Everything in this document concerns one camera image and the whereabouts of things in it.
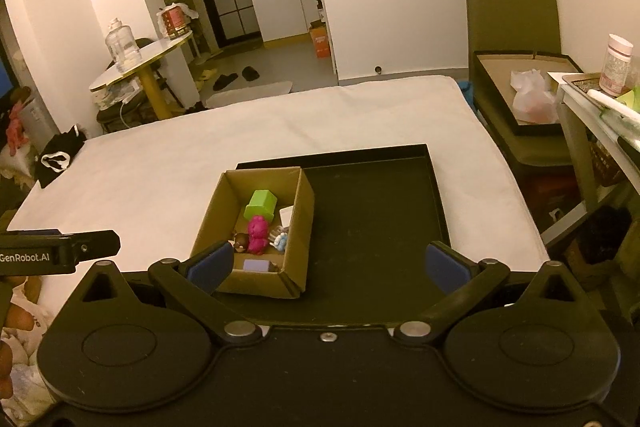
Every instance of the mattress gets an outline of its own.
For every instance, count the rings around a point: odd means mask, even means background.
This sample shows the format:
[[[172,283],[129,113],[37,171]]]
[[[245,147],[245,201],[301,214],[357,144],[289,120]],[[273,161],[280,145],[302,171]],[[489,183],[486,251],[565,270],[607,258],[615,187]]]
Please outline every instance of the mattress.
[[[453,79],[418,76],[236,103],[89,140],[67,172],[36,184],[10,230],[111,229],[121,271],[188,258],[220,174],[240,162],[427,144],[451,246],[536,271],[548,259],[515,179]],[[57,313],[90,263],[44,278]]]

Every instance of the pink toy figure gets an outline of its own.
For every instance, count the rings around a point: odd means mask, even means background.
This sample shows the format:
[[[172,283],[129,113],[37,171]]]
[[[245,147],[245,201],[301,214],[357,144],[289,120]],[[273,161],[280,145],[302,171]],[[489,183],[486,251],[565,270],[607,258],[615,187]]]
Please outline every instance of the pink toy figure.
[[[249,253],[262,255],[262,250],[269,245],[269,223],[262,216],[254,216],[246,227],[249,233]]]
[[[22,102],[17,102],[9,113],[9,126],[6,128],[6,140],[9,144],[9,154],[11,156],[15,156],[15,152],[29,142],[29,139],[22,133],[22,122],[18,117],[18,113],[23,107],[24,104]]]

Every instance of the metal tray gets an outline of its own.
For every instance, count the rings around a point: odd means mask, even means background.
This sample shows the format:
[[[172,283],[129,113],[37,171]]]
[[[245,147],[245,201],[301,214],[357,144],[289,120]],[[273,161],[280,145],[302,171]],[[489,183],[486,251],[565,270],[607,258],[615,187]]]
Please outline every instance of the metal tray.
[[[216,293],[259,324],[395,325],[442,297],[424,253],[449,234],[426,145],[243,163],[300,166],[316,195],[306,291],[284,300]]]

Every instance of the yellow table leg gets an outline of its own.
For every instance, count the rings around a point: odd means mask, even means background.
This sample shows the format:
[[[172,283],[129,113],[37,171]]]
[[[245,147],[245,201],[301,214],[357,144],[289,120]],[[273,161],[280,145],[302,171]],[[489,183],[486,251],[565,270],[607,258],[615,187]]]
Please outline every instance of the yellow table leg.
[[[151,103],[151,107],[154,108],[154,112],[158,117],[158,120],[167,120],[168,118],[171,118],[173,115],[169,106],[164,101],[164,96],[158,86],[158,82],[156,82],[156,76],[151,70],[151,67],[146,66],[138,71],[138,77],[140,79],[140,84],[142,84],[142,88],[145,90],[146,97]]]

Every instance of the black slipper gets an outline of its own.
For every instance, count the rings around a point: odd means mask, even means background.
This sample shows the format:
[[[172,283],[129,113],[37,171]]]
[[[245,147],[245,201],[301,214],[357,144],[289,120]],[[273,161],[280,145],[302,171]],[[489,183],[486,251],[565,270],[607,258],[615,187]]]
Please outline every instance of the black slipper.
[[[202,102],[196,102],[195,105],[192,105],[184,113],[185,114],[193,114],[195,112],[206,111],[206,110],[207,110],[207,108],[204,107],[204,104]]]
[[[213,90],[219,91],[225,89],[226,86],[231,84],[238,77],[237,73],[221,74],[213,84]]]
[[[254,68],[252,68],[251,66],[247,66],[246,68],[244,68],[244,70],[242,70],[242,76],[244,76],[244,79],[247,82],[253,82],[254,80],[258,80],[258,78],[260,78],[260,73],[254,70]]]

